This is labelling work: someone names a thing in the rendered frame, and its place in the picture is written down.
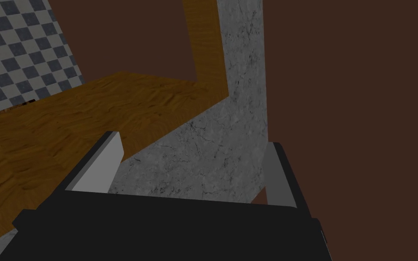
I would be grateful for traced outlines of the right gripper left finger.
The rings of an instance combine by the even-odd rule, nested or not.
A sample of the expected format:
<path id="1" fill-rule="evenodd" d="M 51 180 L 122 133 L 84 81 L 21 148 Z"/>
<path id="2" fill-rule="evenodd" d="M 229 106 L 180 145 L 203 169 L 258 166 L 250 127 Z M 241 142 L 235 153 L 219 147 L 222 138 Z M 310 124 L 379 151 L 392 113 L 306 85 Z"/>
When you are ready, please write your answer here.
<path id="1" fill-rule="evenodd" d="M 107 193 L 124 156 L 119 132 L 105 132 L 54 190 Z"/>

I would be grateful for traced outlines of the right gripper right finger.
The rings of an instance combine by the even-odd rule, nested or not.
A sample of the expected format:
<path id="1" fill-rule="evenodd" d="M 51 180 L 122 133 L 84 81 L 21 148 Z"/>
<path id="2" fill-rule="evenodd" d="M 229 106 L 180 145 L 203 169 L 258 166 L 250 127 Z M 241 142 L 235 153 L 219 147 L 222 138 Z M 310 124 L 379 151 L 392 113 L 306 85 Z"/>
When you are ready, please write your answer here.
<path id="1" fill-rule="evenodd" d="M 280 143 L 268 142 L 262 161 L 262 169 L 267 203 L 297 208 L 310 218 L 310 210 Z"/>

